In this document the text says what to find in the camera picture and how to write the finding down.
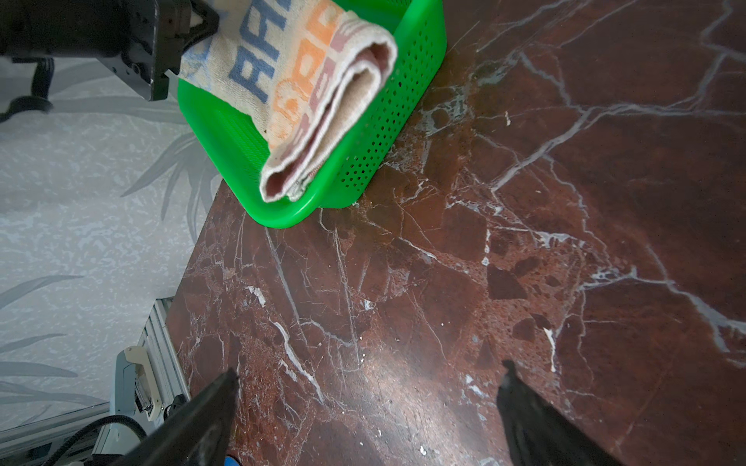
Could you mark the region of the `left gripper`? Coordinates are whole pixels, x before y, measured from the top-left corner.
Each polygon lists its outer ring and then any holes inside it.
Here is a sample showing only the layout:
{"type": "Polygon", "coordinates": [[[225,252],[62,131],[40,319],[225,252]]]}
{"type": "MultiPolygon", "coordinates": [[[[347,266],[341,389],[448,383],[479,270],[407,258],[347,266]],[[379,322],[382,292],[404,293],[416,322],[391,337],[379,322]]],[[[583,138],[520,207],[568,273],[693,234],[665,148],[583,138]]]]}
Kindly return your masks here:
{"type": "Polygon", "coordinates": [[[95,58],[148,101],[169,91],[182,56],[219,30],[205,1],[3,1],[1,55],[37,65],[34,97],[49,95],[56,58],[95,58]]]}

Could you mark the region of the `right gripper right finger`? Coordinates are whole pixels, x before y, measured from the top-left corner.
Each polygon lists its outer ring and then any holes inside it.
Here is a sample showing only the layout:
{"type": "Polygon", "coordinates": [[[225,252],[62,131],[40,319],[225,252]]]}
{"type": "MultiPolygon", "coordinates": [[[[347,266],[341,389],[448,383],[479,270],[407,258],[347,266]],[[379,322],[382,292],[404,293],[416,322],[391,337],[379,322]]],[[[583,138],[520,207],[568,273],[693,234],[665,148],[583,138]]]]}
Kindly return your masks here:
{"type": "Polygon", "coordinates": [[[514,361],[502,365],[497,409],[513,464],[622,465],[524,383],[514,361]]]}

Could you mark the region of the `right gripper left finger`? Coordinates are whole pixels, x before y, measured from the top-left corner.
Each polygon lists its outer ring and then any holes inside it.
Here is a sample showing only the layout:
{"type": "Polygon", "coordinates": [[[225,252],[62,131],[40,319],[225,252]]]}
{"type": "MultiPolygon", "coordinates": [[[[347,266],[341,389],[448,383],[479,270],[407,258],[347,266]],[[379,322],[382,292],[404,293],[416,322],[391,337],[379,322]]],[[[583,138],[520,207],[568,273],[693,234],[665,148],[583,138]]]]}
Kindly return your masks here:
{"type": "Polygon", "coordinates": [[[117,465],[223,466],[237,411],[234,369],[215,378],[117,465]]]}

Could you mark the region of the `green plastic basket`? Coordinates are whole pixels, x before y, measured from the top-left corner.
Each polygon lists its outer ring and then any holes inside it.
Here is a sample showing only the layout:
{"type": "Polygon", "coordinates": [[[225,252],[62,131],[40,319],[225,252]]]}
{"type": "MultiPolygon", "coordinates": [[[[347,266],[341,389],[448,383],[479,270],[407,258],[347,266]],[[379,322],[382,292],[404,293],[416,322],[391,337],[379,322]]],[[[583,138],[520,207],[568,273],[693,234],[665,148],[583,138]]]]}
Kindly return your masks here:
{"type": "Polygon", "coordinates": [[[288,228],[354,204],[443,62],[439,1],[218,1],[178,100],[246,213],[288,228]]]}

